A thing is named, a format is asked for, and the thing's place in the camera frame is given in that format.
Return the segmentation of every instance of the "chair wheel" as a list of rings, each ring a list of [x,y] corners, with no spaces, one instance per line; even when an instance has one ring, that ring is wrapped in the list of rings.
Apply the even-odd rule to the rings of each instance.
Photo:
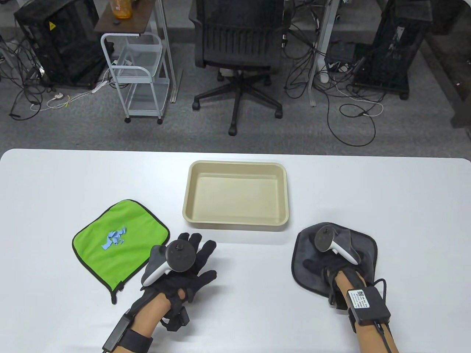
[[[231,127],[229,128],[229,135],[230,136],[237,135],[237,126],[236,125],[231,125]]]

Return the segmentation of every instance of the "orange bottle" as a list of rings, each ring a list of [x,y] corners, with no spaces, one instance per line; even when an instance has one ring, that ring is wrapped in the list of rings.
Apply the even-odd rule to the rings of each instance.
[[[110,0],[114,17],[122,20],[132,16],[131,0]]]

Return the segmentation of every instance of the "black zipper edge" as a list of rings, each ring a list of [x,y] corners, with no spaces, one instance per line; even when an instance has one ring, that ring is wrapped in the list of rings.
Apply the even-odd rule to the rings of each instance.
[[[322,223],[330,223],[330,224],[335,225],[335,226],[337,226],[337,227],[339,227],[339,228],[342,228],[342,229],[350,229],[350,228],[346,228],[346,227],[343,227],[343,226],[341,226],[341,225],[338,225],[338,224],[335,224],[335,223],[332,223],[332,222],[322,222]],[[361,232],[357,232],[357,231],[355,231],[355,230],[353,230],[353,229],[350,229],[350,230],[353,231],[353,232],[355,232],[355,233],[358,233],[358,234],[361,234],[361,235],[367,237],[369,240],[371,240],[371,241],[373,242],[373,245],[374,245],[373,281],[374,281],[374,273],[376,272],[376,260],[378,259],[378,244],[376,244],[376,241],[375,241],[371,236],[369,236],[369,235],[367,235],[367,234],[364,234],[364,233],[361,233]],[[321,295],[321,296],[323,296],[323,297],[328,298],[328,297],[329,297],[328,294],[326,295],[326,294],[323,293],[323,292],[320,292],[320,291],[318,291],[318,290],[315,290],[315,289],[312,289],[312,288],[310,288],[310,287],[305,286],[304,284],[302,284],[301,282],[299,282],[298,279],[296,278],[296,276],[294,275],[294,258],[296,257],[296,250],[298,249],[299,237],[300,237],[300,235],[301,235],[301,232],[298,233],[298,236],[296,237],[296,242],[295,242],[295,244],[294,244],[293,256],[292,256],[292,258],[291,258],[291,275],[293,276],[294,281],[295,281],[298,285],[300,285],[301,287],[303,287],[304,289],[306,289],[306,290],[308,290],[308,291],[310,291],[310,292],[319,294],[319,295]]]
[[[145,207],[144,205],[142,205],[140,202],[137,202],[135,200],[131,200],[131,199],[124,199],[124,200],[121,200],[121,201],[118,201],[117,203],[115,203],[114,205],[108,207],[101,215],[98,216],[97,219],[95,219],[94,221],[90,222],[88,225],[86,225],[85,227],[83,227],[80,231],[78,231],[77,234],[74,235],[74,237],[72,238],[72,250],[75,254],[75,256],[77,257],[77,259],[79,260],[79,262],[82,264],[83,267],[85,267],[92,275],[93,277],[95,277],[101,284],[103,284],[106,289],[108,289],[108,291],[110,292],[110,295],[111,295],[111,303],[112,304],[116,304],[117,303],[117,297],[116,297],[116,294],[118,293],[118,291],[120,290],[123,290],[124,289],[124,285],[126,284],[127,281],[129,281],[134,275],[136,275],[148,262],[149,262],[149,259],[147,259],[146,261],[144,261],[143,264],[141,264],[133,273],[131,273],[131,275],[129,275],[128,277],[126,277],[123,281],[119,282],[117,285],[116,285],[116,288],[115,289],[112,289],[108,283],[106,283],[100,276],[97,275],[97,273],[95,271],[93,271],[83,260],[82,258],[79,256],[79,254],[77,253],[77,249],[75,248],[74,244],[73,244],[73,241],[75,240],[75,238],[77,237],[77,235],[79,235],[81,232],[83,232],[86,228],[88,228],[92,223],[96,222],[97,220],[99,220],[106,212],[108,212],[109,210],[111,210],[114,206],[116,206],[118,203],[120,202],[123,202],[123,201],[132,201],[132,202],[135,202],[136,204],[138,204],[140,207],[142,207],[148,214],[150,214],[161,226],[163,226],[166,230],[167,230],[167,238],[165,239],[165,241],[161,244],[161,245],[165,245],[167,244],[167,242],[169,241],[169,238],[170,238],[170,230],[168,229],[168,227],[162,223],[162,221],[160,219],[158,219],[151,211],[149,211],[149,209],[147,207]]]

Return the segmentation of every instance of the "metal cart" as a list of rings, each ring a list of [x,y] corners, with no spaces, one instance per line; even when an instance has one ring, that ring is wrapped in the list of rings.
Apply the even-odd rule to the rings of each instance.
[[[129,37],[152,36],[153,44],[133,44]],[[124,37],[124,46],[119,58],[111,62],[106,50],[105,39],[108,37]],[[101,47],[105,54],[106,62],[111,76],[116,83],[116,90],[126,113],[125,122],[130,122],[131,116],[154,116],[157,123],[162,124],[163,113],[167,102],[170,87],[170,79],[167,72],[164,51],[166,43],[154,33],[106,33],[101,37]],[[126,95],[120,89],[120,84],[130,84]]]

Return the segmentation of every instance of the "beige tray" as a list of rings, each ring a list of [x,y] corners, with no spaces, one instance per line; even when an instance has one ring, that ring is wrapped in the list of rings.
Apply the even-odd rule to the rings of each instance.
[[[197,161],[183,217],[192,223],[280,226],[288,221],[286,170],[277,163]]]

